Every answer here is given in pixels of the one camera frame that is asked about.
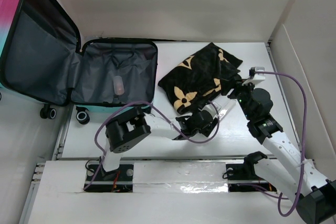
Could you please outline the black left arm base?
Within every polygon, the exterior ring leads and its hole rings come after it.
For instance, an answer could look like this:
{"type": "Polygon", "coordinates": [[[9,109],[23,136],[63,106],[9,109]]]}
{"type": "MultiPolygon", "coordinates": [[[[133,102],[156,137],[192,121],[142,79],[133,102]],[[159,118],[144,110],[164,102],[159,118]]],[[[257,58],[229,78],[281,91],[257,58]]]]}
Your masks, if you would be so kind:
{"type": "Polygon", "coordinates": [[[90,184],[98,164],[86,165],[87,174],[84,191],[88,193],[131,193],[133,192],[133,164],[121,164],[118,169],[104,172],[101,168],[90,184]]]}

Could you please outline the pink and teal suitcase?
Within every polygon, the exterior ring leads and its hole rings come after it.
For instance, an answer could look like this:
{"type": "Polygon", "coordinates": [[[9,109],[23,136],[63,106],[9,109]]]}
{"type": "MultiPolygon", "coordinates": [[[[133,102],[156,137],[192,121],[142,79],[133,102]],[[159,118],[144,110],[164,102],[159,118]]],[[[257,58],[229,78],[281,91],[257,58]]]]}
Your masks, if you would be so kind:
{"type": "Polygon", "coordinates": [[[158,49],[147,39],[93,39],[81,43],[76,24],[57,0],[1,0],[1,87],[43,104],[74,104],[77,120],[154,98],[158,49]],[[115,95],[121,76],[124,94],[115,95]]]}

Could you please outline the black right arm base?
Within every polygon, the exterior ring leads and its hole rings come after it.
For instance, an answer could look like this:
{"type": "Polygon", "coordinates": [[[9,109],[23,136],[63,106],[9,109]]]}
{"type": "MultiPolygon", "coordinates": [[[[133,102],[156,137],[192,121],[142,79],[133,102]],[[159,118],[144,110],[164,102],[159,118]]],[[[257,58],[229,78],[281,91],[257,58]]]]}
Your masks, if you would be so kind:
{"type": "Polygon", "coordinates": [[[276,187],[272,184],[245,171],[243,164],[226,164],[222,178],[227,181],[230,193],[277,192],[276,187]]]}

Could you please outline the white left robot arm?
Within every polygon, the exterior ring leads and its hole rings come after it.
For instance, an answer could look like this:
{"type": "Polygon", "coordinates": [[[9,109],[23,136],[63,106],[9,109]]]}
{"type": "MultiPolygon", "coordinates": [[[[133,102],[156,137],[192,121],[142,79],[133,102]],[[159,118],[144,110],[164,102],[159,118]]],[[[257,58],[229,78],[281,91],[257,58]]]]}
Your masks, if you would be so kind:
{"type": "Polygon", "coordinates": [[[102,128],[107,138],[107,149],[100,158],[99,174],[105,180],[117,175],[120,159],[147,137],[167,138],[173,141],[189,141],[205,144],[215,138],[220,123],[235,106],[235,102],[223,105],[210,102],[189,115],[169,119],[162,112],[158,116],[145,113],[139,106],[114,113],[102,128]]]}

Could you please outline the black and tan blanket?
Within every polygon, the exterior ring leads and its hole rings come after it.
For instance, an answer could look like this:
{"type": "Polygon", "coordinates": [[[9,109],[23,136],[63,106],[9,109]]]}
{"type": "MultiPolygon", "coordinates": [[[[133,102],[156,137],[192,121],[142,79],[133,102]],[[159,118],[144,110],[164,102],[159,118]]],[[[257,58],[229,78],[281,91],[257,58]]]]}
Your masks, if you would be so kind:
{"type": "Polygon", "coordinates": [[[238,75],[242,63],[211,42],[174,67],[158,86],[178,114],[192,113],[227,88],[226,82],[238,75]]]}

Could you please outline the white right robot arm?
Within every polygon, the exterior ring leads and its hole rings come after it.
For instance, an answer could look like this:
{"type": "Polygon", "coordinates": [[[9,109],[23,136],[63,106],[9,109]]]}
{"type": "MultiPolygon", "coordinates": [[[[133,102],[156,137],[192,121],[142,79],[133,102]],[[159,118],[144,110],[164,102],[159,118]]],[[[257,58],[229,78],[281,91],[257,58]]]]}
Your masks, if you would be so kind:
{"type": "Polygon", "coordinates": [[[228,98],[238,101],[251,135],[280,163],[273,163],[262,152],[254,152],[244,158],[243,174],[275,186],[294,204],[305,223],[321,223],[334,216],[335,181],[319,172],[312,161],[302,158],[302,152],[287,138],[270,115],[273,102],[269,92],[255,88],[249,81],[237,81],[228,98]]]}

